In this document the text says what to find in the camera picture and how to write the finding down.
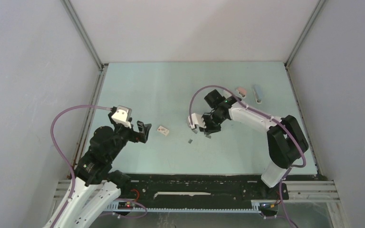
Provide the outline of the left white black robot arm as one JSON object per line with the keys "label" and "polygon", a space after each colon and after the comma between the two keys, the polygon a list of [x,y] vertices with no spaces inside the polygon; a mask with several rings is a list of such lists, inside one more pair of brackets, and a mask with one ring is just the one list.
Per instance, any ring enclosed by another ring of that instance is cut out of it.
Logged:
{"label": "left white black robot arm", "polygon": [[112,171],[112,163],[128,142],[147,142],[152,125],[138,121],[137,126],[137,132],[118,123],[95,130],[74,169],[75,178],[45,227],[88,228],[110,202],[129,196],[130,177]]}

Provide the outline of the left aluminium frame post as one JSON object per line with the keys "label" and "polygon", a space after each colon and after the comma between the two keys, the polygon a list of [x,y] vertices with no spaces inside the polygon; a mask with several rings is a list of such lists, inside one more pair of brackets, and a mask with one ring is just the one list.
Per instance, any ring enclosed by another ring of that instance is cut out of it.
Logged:
{"label": "left aluminium frame post", "polygon": [[90,53],[93,61],[95,62],[96,66],[99,70],[102,70],[104,67],[104,63],[101,61],[80,17],[78,16],[72,2],[70,0],[61,0],[61,3],[69,15],[71,22],[73,23],[76,31],[78,32],[79,36],[81,37],[84,45],[86,46],[88,52]]}

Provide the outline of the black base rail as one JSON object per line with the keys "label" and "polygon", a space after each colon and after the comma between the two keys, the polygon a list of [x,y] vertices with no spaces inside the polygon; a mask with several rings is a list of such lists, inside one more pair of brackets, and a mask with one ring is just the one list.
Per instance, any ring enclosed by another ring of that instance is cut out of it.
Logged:
{"label": "black base rail", "polygon": [[147,209],[251,209],[289,199],[285,184],[267,187],[260,175],[132,174],[121,198]]}

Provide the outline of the white staple box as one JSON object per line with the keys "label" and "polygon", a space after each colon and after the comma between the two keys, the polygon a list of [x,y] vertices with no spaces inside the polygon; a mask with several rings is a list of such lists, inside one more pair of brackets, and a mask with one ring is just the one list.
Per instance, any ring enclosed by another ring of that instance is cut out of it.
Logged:
{"label": "white staple box", "polygon": [[161,126],[161,125],[157,128],[157,131],[159,133],[163,134],[164,136],[167,136],[169,134],[169,132],[170,132],[169,129],[167,129],[166,127]]}

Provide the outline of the right aluminium frame post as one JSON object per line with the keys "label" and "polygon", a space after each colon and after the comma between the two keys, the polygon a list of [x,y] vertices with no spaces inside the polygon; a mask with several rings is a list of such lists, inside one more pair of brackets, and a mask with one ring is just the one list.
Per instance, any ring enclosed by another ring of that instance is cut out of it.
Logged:
{"label": "right aluminium frame post", "polygon": [[309,32],[311,31],[313,25],[315,24],[318,16],[321,14],[323,8],[325,7],[327,0],[319,0],[317,4],[315,5],[313,11],[311,12],[311,15],[309,16],[304,28],[302,29],[300,36],[298,37],[295,45],[292,48],[292,51],[290,52],[286,62],[285,67],[286,69],[289,69],[292,65],[298,51],[302,47],[304,41],[306,40]]}

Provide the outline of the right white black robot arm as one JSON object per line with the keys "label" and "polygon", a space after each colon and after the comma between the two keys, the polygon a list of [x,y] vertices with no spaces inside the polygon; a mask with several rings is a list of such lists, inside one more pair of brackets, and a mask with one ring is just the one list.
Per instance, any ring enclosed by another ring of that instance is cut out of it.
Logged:
{"label": "right white black robot arm", "polygon": [[305,152],[309,149],[297,119],[291,115],[284,118],[271,116],[249,106],[240,98],[222,96],[216,89],[209,92],[204,100],[211,111],[202,115],[191,114],[188,124],[192,129],[198,127],[209,136],[220,132],[222,123],[230,120],[266,134],[271,161],[261,175],[257,191],[262,198],[271,198],[288,169],[298,159],[304,161]]}

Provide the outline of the aluminium frame post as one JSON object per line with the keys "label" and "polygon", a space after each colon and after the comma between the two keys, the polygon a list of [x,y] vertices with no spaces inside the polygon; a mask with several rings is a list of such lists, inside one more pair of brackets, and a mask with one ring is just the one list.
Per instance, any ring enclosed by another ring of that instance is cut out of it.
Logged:
{"label": "aluminium frame post", "polygon": [[298,37],[295,45],[292,48],[292,51],[290,52],[286,62],[285,67],[286,69],[289,69],[292,65],[298,51],[302,47],[304,41],[306,40],[309,32],[311,31],[313,25],[315,24],[318,16],[321,14],[323,8],[325,7],[327,0],[319,0],[317,4],[315,5],[313,11],[311,12],[311,15],[309,16],[304,28],[302,29],[300,36]]}
{"label": "aluminium frame post", "polygon": [[104,67],[104,63],[101,61],[80,17],[78,16],[72,2],[70,0],[61,0],[61,3],[69,15],[71,22],[73,23],[76,31],[78,32],[79,36],[81,37],[84,45],[86,46],[88,52],[90,53],[93,61],[95,62],[96,66],[99,70],[102,70]]}

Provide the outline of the long white stapler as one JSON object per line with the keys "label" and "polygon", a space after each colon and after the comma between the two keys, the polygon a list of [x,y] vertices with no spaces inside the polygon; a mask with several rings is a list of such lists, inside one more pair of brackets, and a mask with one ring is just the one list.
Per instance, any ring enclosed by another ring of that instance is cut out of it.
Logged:
{"label": "long white stapler", "polygon": [[227,90],[223,90],[223,96],[227,99],[227,98],[231,97],[231,93]]}

